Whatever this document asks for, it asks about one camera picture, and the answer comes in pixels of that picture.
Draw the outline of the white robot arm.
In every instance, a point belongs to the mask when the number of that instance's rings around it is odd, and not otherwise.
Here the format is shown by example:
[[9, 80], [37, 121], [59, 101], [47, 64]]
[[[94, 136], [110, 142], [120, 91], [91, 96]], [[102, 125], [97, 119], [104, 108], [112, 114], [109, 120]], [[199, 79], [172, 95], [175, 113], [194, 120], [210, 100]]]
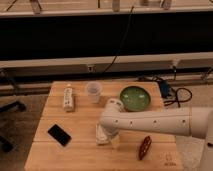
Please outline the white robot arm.
[[118, 130], [134, 130], [204, 139], [199, 171], [213, 171], [212, 107], [125, 112], [120, 100], [110, 99], [99, 123], [109, 134]]

